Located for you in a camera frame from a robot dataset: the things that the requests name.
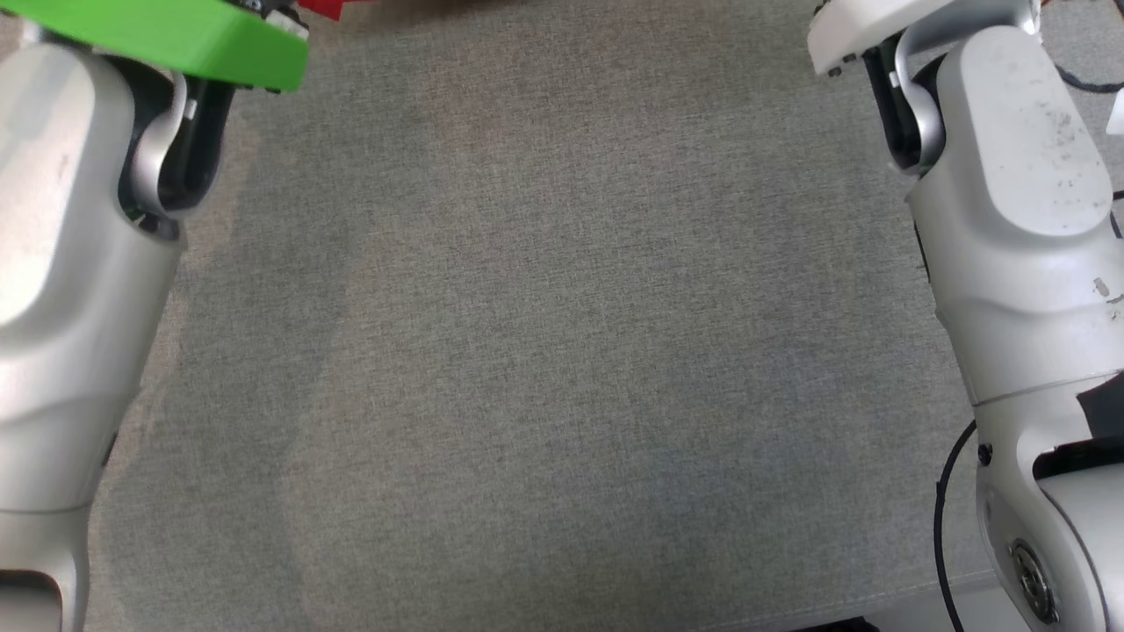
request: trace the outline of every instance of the black component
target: black component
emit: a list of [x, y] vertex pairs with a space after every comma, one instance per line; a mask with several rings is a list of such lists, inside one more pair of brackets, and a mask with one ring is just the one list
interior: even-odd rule
[[936, 103], [936, 109], [941, 109], [941, 96], [936, 91], [936, 75], [941, 72], [941, 64], [944, 63], [944, 58], [948, 55], [941, 55], [932, 62], [925, 64], [925, 67], [921, 69], [921, 72], [914, 76], [914, 83], [921, 85], [933, 97], [933, 102]]
[[865, 619], [849, 619], [836, 623], [828, 623], [818, 628], [808, 628], [797, 632], [879, 632], [878, 628], [867, 623]]
[[117, 445], [117, 434], [118, 433], [115, 432], [114, 439], [109, 440], [109, 448], [106, 448], [106, 455], [101, 459], [101, 467], [109, 464], [109, 455], [114, 453], [114, 445]]
[[964, 432], [957, 439], [957, 443], [949, 452], [949, 459], [944, 462], [944, 470], [941, 471], [941, 480], [936, 481], [936, 511], [933, 515], [933, 553], [936, 557], [936, 581], [941, 585], [941, 596], [944, 597], [944, 608], [949, 611], [949, 620], [955, 632], [964, 632], [964, 624], [960, 622], [960, 614], [957, 613], [957, 604], [952, 601], [952, 588], [949, 587], [949, 571], [944, 568], [944, 497], [949, 489], [949, 479], [952, 478], [952, 468], [957, 464], [957, 458], [963, 451], [964, 444], [976, 432], [976, 419], [968, 424]]
[[894, 55], [900, 37], [896, 35], [867, 51], [862, 61], [867, 65], [878, 111], [882, 116], [882, 129], [886, 132], [890, 155], [900, 169], [909, 169], [921, 162], [921, 133], [901, 88], [890, 84], [890, 69], [894, 67]]
[[277, 11], [282, 16], [289, 18], [290, 20], [305, 27], [306, 30], [308, 30], [308, 25], [305, 24], [305, 20], [300, 19], [300, 13], [297, 12], [297, 9], [285, 6], [285, 7], [278, 7]]
[[133, 156], [136, 155], [137, 143], [140, 135], [148, 128], [153, 120], [172, 105], [172, 82], [153, 67], [125, 57], [106, 57], [110, 64], [117, 69], [125, 78], [133, 92], [134, 115], [133, 115], [133, 137], [129, 138], [129, 151], [125, 155], [125, 166], [121, 170], [121, 178], [117, 183], [117, 197], [121, 202], [121, 208], [127, 215], [137, 208], [136, 197], [133, 195], [132, 168]]
[[1077, 396], [1093, 439], [1124, 436], [1124, 373]]
[[921, 249], [921, 262], [925, 265], [925, 278], [933, 285], [933, 274], [928, 271], [928, 258], [925, 256], [925, 244], [921, 243], [921, 231], [917, 229], [916, 222], [914, 222], [914, 235], [917, 235], [917, 247]]
[[160, 170], [160, 201], [166, 210], [193, 208], [210, 190], [218, 172], [219, 148], [235, 85], [194, 76], [188, 80], [188, 102], [196, 111], [184, 119]]
[[1034, 460], [1034, 480], [1124, 463], [1124, 436], [1061, 445]]
[[293, 0], [226, 0], [227, 3], [241, 7], [263, 18], [273, 11], [292, 4]]

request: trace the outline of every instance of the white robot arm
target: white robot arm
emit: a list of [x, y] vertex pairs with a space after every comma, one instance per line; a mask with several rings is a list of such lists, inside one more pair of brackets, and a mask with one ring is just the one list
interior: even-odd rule
[[[1124, 631], [1124, 241], [1105, 163], [1028, 0], [830, 0], [862, 57], [976, 409], [977, 505], [1032, 630]], [[914, 53], [954, 44], [916, 74]]]

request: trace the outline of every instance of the gray fabric surface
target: gray fabric surface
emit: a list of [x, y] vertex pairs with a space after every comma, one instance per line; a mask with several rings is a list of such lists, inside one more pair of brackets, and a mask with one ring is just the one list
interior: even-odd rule
[[[306, 87], [239, 96], [189, 224], [88, 629], [780, 630], [932, 589], [970, 410], [814, 4], [311, 19]], [[1046, 13], [1059, 60], [1124, 75], [1111, 2]], [[971, 473], [960, 580], [990, 572]]]

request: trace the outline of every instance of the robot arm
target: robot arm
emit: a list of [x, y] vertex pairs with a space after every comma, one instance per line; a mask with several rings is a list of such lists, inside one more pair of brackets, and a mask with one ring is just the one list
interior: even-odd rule
[[235, 84], [296, 89], [307, 44], [283, 13], [218, 0], [0, 8], [48, 27], [28, 22], [0, 63], [0, 629], [79, 632], [90, 505], [184, 247], [181, 219], [214, 180]]
[[[1124, 242], [1026, 0], [832, 0], [862, 55], [981, 445], [980, 526], [1032, 630], [1124, 630]], [[955, 45], [910, 75], [909, 55]]]

